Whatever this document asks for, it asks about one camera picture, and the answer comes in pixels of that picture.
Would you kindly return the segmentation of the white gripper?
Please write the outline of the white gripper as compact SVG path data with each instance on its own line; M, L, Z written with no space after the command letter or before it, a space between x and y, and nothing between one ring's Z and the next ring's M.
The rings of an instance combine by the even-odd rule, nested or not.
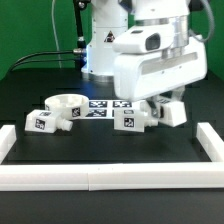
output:
M145 55L120 54L114 63L114 89L118 98L138 101L172 91L171 99L181 101L187 84L207 73L203 43L191 41L181 53L163 58L161 52ZM158 110L153 100L146 100L152 117Z

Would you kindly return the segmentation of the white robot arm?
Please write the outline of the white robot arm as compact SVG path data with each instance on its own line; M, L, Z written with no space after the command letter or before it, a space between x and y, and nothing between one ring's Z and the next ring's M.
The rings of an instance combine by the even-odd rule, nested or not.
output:
M205 77L201 37L188 31L191 0L92 0L83 75L114 82L118 98L146 100Z

